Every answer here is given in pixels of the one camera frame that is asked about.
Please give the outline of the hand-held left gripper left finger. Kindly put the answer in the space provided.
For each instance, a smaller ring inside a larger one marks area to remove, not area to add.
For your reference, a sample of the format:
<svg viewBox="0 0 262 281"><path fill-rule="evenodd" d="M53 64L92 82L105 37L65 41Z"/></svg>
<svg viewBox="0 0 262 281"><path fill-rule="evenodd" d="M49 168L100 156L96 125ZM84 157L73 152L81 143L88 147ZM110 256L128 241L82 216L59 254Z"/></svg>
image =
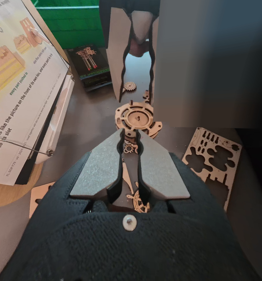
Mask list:
<svg viewBox="0 0 262 281"><path fill-rule="evenodd" d="M89 154L74 184L73 198L115 202L122 192L123 143L125 129L121 128L96 146Z"/></svg>

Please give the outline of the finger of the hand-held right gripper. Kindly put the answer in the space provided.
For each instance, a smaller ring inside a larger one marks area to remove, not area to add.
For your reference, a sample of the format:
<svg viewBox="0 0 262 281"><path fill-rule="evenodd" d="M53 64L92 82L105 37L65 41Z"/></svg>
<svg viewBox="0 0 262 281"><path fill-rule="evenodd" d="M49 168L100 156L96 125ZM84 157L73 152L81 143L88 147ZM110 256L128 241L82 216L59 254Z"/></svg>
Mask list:
<svg viewBox="0 0 262 281"><path fill-rule="evenodd" d="M150 57L151 57L150 84L149 84L149 104L154 103L158 26L159 26L159 16L156 19L153 20L153 22L150 26L150 29L149 29L149 54L150 54Z"/></svg>
<svg viewBox="0 0 262 281"><path fill-rule="evenodd" d="M111 8L107 58L114 94L121 102L126 49L129 44L131 20L121 8Z"/></svg>

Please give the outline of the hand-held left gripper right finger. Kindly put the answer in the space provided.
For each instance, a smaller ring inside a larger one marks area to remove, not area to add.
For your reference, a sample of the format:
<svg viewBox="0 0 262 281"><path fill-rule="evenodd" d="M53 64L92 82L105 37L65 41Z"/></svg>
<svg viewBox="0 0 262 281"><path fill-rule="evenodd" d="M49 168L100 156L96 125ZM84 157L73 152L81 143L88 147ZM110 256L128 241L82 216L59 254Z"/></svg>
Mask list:
<svg viewBox="0 0 262 281"><path fill-rule="evenodd" d="M190 193L167 149L136 130L138 190L142 203L189 199Z"/></svg>

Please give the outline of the round wooden gear model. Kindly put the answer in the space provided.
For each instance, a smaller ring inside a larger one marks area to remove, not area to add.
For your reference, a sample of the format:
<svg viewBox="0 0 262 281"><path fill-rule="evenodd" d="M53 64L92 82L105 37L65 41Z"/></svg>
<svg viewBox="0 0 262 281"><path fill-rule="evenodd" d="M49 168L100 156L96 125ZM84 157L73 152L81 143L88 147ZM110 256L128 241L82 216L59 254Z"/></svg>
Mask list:
<svg viewBox="0 0 262 281"><path fill-rule="evenodd" d="M155 138L158 132L162 129L162 122L153 122L151 125L142 128L142 131L147 134L151 138ZM125 129L125 140L124 140L124 149L123 152L125 154L128 153L138 153L138 145L136 141L136 131L138 128L128 128L127 125L116 124L117 129L124 128Z"/></svg>

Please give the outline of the wooden ring plate with tab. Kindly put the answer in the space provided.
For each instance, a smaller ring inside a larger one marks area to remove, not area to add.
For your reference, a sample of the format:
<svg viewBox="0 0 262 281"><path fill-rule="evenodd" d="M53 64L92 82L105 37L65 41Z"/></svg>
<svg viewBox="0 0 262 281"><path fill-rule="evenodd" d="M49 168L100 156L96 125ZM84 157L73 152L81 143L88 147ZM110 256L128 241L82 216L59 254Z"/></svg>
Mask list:
<svg viewBox="0 0 262 281"><path fill-rule="evenodd" d="M147 131L154 126L153 108L149 103L149 91L143 95L143 102L130 101L115 111L115 124L118 129L125 127L125 132L141 129Z"/></svg>

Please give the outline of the black model kit box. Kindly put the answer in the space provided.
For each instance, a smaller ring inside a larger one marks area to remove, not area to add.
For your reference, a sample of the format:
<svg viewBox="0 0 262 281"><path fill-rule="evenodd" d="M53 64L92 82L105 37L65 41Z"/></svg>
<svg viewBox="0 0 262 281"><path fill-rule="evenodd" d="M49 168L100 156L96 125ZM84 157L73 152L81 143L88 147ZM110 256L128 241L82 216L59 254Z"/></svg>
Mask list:
<svg viewBox="0 0 262 281"><path fill-rule="evenodd" d="M67 49L86 92L112 84L107 60L94 45Z"/></svg>

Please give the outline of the person's right hand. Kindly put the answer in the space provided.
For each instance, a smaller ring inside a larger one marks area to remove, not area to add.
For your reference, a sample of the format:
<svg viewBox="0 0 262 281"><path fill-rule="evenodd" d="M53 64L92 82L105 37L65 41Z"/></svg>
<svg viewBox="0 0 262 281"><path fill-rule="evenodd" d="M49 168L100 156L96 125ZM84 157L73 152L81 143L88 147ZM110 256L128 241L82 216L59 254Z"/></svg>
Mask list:
<svg viewBox="0 0 262 281"><path fill-rule="evenodd" d="M144 41L138 44L135 39L131 39L129 54L134 57L142 57L146 52L149 52L149 41Z"/></svg>

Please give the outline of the wooden ship wheel part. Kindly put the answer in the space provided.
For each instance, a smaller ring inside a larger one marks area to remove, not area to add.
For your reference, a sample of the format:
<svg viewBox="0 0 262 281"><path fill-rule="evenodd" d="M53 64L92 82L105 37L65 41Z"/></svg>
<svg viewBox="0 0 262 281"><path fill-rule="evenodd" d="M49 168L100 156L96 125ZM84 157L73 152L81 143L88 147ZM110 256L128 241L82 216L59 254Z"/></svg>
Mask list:
<svg viewBox="0 0 262 281"><path fill-rule="evenodd" d="M126 197L128 199L132 199L134 210L137 211L138 213L147 213L148 211L150 211L150 204L147 203L147 205L144 205L142 203L142 200L139 195L139 189L137 188L137 191L134 192L132 185L128 184L128 186L131 194L127 194Z"/></svg>

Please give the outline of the green plastic bin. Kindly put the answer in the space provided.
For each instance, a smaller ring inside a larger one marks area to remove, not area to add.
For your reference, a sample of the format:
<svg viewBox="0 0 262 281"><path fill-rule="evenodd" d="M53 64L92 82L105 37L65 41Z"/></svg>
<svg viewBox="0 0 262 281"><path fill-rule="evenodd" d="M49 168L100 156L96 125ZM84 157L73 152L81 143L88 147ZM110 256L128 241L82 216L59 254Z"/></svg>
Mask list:
<svg viewBox="0 0 262 281"><path fill-rule="evenodd" d="M105 47L98 0L31 1L63 49Z"/></svg>

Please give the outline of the long wavy wooden sheet strip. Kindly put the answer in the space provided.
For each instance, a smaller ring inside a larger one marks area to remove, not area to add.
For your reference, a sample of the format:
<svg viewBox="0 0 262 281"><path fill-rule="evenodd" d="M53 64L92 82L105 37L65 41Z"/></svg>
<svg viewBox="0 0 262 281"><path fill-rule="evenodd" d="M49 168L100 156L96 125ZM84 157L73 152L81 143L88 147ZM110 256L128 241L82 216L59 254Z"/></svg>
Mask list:
<svg viewBox="0 0 262 281"><path fill-rule="evenodd" d="M122 165L123 165L123 182L125 182L129 188L130 195L126 194L126 198L131 198L131 195L134 195L132 183L129 177L129 173L127 170L126 163L124 158L122 157ZM31 200L30 200L30 211L29 211L29 218L31 218L32 214L36 210L39 201L44 197L44 195L48 192L50 187L54 184L54 182L42 186L38 186L32 189L31 191Z"/></svg>

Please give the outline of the punched wooden sheet round cutouts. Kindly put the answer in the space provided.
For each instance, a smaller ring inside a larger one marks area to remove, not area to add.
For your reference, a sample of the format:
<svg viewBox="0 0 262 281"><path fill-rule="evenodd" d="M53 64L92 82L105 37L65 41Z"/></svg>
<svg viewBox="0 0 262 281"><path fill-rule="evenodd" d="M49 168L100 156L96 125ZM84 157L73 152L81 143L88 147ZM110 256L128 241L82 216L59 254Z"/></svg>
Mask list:
<svg viewBox="0 0 262 281"><path fill-rule="evenodd" d="M219 151L225 150L226 159L222 168L217 167L213 160L217 159ZM224 202L224 210L227 212L234 179L241 155L242 146L236 142L226 139L205 128L198 127L189 143L189 146L182 158L182 162L190 167L190 156L201 156L204 167L196 170L190 169L201 178L203 182L207 179L224 184L228 189L228 195Z"/></svg>

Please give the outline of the instruction sheet on stand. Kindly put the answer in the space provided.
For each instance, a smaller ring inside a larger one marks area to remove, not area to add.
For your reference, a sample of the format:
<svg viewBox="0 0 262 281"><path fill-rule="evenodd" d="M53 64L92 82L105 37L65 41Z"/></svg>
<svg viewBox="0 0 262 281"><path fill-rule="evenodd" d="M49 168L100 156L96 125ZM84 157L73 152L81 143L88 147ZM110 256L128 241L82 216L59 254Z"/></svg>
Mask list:
<svg viewBox="0 0 262 281"><path fill-rule="evenodd" d="M43 31L43 33L46 35L48 40L53 44L53 46L56 48L56 50L59 52L61 57L68 61L67 55L63 51L62 47L60 46L59 42L56 40L54 35L52 34L51 30L35 8L34 4L30 0L23 0L22 1L25 7L28 9L36 23L40 26L40 29ZM54 125L54 128L52 129L52 134L54 136L52 137L52 148L56 149L56 145L59 139L59 135L63 126L64 118L67 112L67 108L69 105L69 101L71 98L72 90L74 87L74 78L71 73L71 68L68 70L68 75L65 79L64 86L61 89L60 97L57 100L56 106L53 108L53 119L56 119L56 122L50 122L50 125ZM26 193L28 193L34 185L37 183L41 171L43 168L44 163L49 159L48 156L45 157L44 161L40 162L41 156L37 157L37 160L34 163L33 169L31 171L28 183L26 185L18 185L15 184L13 186L11 185L3 185L0 184L0 207L8 205L12 202L15 202L16 200L23 197Z"/></svg>

